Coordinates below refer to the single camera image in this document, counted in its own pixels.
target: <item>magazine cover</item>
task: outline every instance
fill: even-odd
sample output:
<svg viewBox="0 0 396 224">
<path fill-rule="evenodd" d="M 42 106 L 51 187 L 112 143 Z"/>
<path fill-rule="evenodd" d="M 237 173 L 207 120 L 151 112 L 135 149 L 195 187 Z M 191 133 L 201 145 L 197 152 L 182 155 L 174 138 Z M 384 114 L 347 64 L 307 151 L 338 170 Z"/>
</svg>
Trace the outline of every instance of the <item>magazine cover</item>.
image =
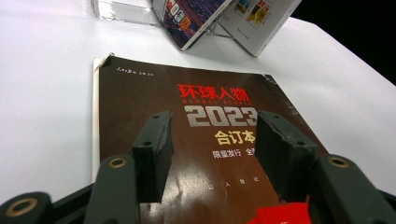
<svg viewBox="0 0 396 224">
<path fill-rule="evenodd" d="M 259 56 L 301 0 L 237 0 L 219 23 L 248 52 Z"/>
<path fill-rule="evenodd" d="M 189 49 L 233 0 L 154 0 L 153 8 L 181 50 Z"/>
<path fill-rule="evenodd" d="M 326 152 L 269 75 L 118 57 L 96 71 L 92 132 L 100 147 L 93 149 L 94 160 L 127 153 L 148 118 L 173 113 L 174 154 L 162 202 L 141 203 L 141 223 L 248 223 L 257 208 L 278 205 L 254 155 L 258 111 L 289 120 L 318 145 L 319 154 Z"/>
</svg>

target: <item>dark brown magazine cover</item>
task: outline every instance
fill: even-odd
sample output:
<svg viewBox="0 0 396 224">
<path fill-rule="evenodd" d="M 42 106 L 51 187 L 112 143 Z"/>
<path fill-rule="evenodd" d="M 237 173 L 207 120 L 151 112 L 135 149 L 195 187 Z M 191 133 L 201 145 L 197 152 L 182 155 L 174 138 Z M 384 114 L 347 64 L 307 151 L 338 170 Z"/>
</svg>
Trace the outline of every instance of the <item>dark brown magazine cover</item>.
<svg viewBox="0 0 396 224">
<path fill-rule="evenodd" d="M 260 110 L 326 151 L 269 75 L 110 57 L 99 70 L 100 160 L 125 154 L 151 115 L 171 111 L 175 151 L 163 200 L 141 204 L 141 222 L 247 223 L 257 208 L 279 204 L 254 156 Z"/>
</svg>

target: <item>white surface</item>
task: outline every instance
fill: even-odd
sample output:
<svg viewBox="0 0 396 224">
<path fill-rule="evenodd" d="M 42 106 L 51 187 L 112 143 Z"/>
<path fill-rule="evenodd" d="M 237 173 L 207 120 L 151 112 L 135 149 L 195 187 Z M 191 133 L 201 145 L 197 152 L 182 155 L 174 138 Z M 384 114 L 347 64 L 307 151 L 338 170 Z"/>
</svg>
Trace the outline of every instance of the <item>white surface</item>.
<svg viewBox="0 0 396 224">
<path fill-rule="evenodd" d="M 260 57 L 204 36 L 181 52 L 164 30 L 94 18 L 88 1 L 0 4 L 0 203 L 53 201 L 91 182 L 92 61 L 272 75 L 323 145 L 396 194 L 396 88 L 316 25 L 289 19 Z"/>
</svg>

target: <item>red tag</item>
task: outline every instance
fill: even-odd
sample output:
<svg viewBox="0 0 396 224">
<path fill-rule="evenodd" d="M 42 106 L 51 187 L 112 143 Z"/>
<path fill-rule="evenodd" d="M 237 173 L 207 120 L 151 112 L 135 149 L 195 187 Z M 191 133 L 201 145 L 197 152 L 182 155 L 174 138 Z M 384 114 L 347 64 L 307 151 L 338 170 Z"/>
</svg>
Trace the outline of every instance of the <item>red tag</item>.
<svg viewBox="0 0 396 224">
<path fill-rule="evenodd" d="M 307 203 L 258 208 L 256 213 L 247 224 L 311 224 Z"/>
</svg>

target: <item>book cover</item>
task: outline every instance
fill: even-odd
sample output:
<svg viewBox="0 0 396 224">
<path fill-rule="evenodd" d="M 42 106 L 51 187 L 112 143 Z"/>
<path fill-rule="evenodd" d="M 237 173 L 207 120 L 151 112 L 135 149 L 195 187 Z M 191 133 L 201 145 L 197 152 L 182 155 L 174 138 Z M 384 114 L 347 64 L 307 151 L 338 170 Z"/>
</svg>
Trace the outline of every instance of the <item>book cover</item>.
<svg viewBox="0 0 396 224">
<path fill-rule="evenodd" d="M 189 49 L 233 0 L 154 0 L 159 21 L 181 50 Z"/>
<path fill-rule="evenodd" d="M 237 0 L 219 23 L 249 53 L 259 56 L 302 0 Z"/>
<path fill-rule="evenodd" d="M 174 154 L 163 199 L 140 204 L 142 223 L 248 223 L 257 208 L 279 205 L 254 156 L 257 111 L 284 117 L 326 152 L 269 75 L 114 56 L 103 62 L 94 77 L 97 161 L 125 154 L 150 116 L 173 113 Z"/>
</svg>

